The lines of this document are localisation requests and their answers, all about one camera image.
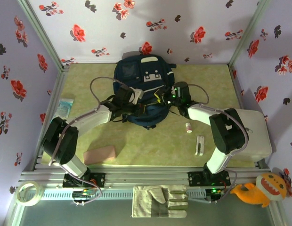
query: tape roll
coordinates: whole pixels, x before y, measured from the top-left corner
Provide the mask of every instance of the tape roll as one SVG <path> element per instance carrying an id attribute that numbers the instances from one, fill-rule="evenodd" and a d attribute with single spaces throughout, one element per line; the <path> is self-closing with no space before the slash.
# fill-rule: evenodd
<path id="1" fill-rule="evenodd" d="M 30 197 L 32 187 L 35 190 L 35 194 L 31 199 L 27 200 Z M 16 190 L 16 202 L 23 206 L 33 206 L 41 200 L 43 194 L 44 188 L 41 185 L 35 181 L 26 181 Z"/>

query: pink sponge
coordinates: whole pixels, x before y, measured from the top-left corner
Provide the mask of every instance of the pink sponge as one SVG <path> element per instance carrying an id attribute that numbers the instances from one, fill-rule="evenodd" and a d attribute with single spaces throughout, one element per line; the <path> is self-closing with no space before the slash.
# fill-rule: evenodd
<path id="1" fill-rule="evenodd" d="M 84 164 L 87 166 L 112 160 L 114 158 L 116 158 L 116 152 L 113 145 L 88 150 L 87 152 L 83 153 Z"/>

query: work glove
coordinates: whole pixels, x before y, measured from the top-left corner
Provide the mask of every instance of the work glove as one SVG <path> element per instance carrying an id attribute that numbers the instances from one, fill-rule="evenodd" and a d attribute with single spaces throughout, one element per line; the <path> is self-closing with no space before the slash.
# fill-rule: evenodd
<path id="1" fill-rule="evenodd" d="M 187 200 L 184 185 L 136 186 L 133 188 L 132 217 L 185 218 Z"/>

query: yellow plush toy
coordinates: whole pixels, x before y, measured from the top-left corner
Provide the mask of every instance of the yellow plush toy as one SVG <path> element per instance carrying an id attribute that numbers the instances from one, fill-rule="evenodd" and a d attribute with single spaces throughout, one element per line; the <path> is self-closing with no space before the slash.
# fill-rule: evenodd
<path id="1" fill-rule="evenodd" d="M 231 194 L 236 194 L 239 199 L 248 204 L 262 204 L 267 207 L 270 201 L 280 201 L 286 196 L 285 181 L 276 174 L 264 173 L 257 177 L 256 185 L 244 184 L 248 191 L 242 190 L 243 185 L 237 185 Z"/>

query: floral wallpaper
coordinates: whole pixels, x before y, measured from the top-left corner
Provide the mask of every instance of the floral wallpaper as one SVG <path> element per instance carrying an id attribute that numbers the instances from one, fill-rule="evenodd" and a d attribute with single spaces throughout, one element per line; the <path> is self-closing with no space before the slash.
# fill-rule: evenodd
<path id="1" fill-rule="evenodd" d="M 271 1 L 232 70 L 244 107 L 264 114 L 273 147 L 266 162 L 286 182 L 292 225 L 292 0 Z"/>
<path id="2" fill-rule="evenodd" d="M 0 0 L 0 21 L 2 225 L 20 174 L 35 152 L 58 70 L 17 1 Z"/>
<path id="3" fill-rule="evenodd" d="M 72 58 L 72 63 L 115 63 L 123 54 L 150 53 L 177 64 L 228 63 L 258 4 L 258 0 L 29 2 L 63 64 Z"/>

